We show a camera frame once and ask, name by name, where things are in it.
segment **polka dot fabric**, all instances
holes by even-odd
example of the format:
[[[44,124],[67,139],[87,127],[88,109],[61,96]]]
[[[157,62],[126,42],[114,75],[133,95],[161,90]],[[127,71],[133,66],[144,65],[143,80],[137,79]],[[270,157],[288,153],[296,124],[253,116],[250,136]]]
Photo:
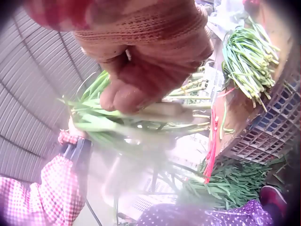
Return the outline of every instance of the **polka dot fabric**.
[[[203,210],[195,206],[158,204],[146,209],[136,226],[266,226],[272,218],[259,202],[231,210]]]

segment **green onion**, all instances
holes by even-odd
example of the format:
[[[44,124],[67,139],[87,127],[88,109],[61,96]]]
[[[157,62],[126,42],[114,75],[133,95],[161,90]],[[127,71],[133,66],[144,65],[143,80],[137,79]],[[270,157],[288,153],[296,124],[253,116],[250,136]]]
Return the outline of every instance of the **green onion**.
[[[268,99],[271,96],[266,88],[275,85],[271,73],[270,62],[279,64],[275,51],[279,49],[272,45],[268,35],[260,24],[252,23],[253,29],[238,27],[224,43],[223,55],[225,61],[222,63],[222,70],[225,78],[234,81],[241,91],[252,99],[253,107],[256,107],[257,100],[266,111],[260,99],[260,92],[264,92]]]

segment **sneaker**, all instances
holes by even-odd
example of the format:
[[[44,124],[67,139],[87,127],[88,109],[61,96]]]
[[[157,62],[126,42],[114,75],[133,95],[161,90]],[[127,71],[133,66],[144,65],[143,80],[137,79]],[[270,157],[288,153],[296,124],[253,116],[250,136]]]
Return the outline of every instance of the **sneaker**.
[[[269,185],[263,186],[259,192],[259,199],[263,206],[275,204],[280,209],[282,216],[285,215],[287,203],[276,188]]]

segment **white plastic crate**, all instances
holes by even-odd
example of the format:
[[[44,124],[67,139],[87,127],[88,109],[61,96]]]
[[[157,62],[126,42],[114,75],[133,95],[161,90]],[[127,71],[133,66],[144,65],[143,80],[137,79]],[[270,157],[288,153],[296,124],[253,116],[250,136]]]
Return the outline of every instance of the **white plastic crate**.
[[[199,91],[199,96],[210,97],[209,100],[201,100],[202,103],[210,103],[211,106],[214,105],[216,98],[222,89],[225,78],[221,71],[214,67],[209,66],[210,63],[216,63],[214,61],[208,61],[205,65],[204,80],[208,80],[208,86],[205,90]]]
[[[208,142],[209,139],[201,134],[192,134],[185,136],[177,140],[177,144],[172,151],[170,160],[190,167],[196,170],[198,164],[203,160],[208,153]],[[113,171],[118,165],[118,159],[113,165],[111,171]],[[145,174],[143,180],[138,186],[138,190],[146,192],[151,191],[152,176]],[[181,189],[182,183],[175,179],[176,186]],[[105,187],[103,188],[103,198],[105,202],[113,206],[113,197],[108,197],[105,194]],[[174,193],[173,189],[163,180],[157,179],[155,192],[161,193]],[[126,194],[120,197],[118,203],[118,211],[123,213],[134,220],[137,220],[142,212],[148,207],[160,204],[160,203],[171,203],[175,204],[177,195],[137,195],[137,194]]]

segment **plastic crate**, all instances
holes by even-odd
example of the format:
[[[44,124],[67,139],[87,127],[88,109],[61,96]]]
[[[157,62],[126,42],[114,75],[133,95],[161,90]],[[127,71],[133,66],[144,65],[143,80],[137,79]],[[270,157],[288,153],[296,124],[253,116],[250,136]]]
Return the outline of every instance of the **plastic crate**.
[[[190,136],[184,136],[177,140],[176,147],[172,150],[171,158],[173,162],[176,162],[181,165],[185,165],[191,169],[197,170],[197,167],[201,160],[203,160],[208,153],[208,137],[205,137],[199,133],[192,134]],[[119,158],[116,159],[116,163],[113,164],[110,172],[113,172],[119,162]],[[181,179],[187,180],[186,177],[180,176]],[[151,182],[152,175],[144,174],[143,179],[138,185],[138,189],[151,192]],[[182,183],[175,179],[176,186],[180,189],[182,187]],[[106,191],[106,183],[102,188],[102,197],[104,201],[113,207],[113,197],[107,195]],[[163,180],[157,179],[155,192],[163,192],[163,193],[174,193],[173,189]],[[134,220],[137,220],[142,212],[155,204],[160,203],[170,203],[175,204],[177,200],[177,195],[137,195],[137,194],[124,194],[119,198],[118,203],[118,211],[119,213],[123,213]]]
[[[268,112],[257,116],[241,139],[223,155],[247,162],[265,163],[289,151],[295,136],[300,136],[300,58],[291,73],[283,73],[266,103]]]

